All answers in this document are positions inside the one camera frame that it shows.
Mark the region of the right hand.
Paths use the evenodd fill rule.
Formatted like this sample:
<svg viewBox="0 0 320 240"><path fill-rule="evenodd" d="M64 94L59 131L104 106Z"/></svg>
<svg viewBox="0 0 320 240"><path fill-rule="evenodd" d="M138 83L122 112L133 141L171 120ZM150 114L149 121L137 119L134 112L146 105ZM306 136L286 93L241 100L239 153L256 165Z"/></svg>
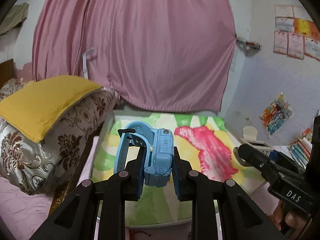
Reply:
<svg viewBox="0 0 320 240"><path fill-rule="evenodd" d="M279 201L277 207L275 208L273 214L270 216L270 219L274 225L281 229L282 222L285 222L287 226L294 228L298 231L301 231L306 225L306 220L303 217L300 217L294 212L284 212L284 202Z"/></svg>

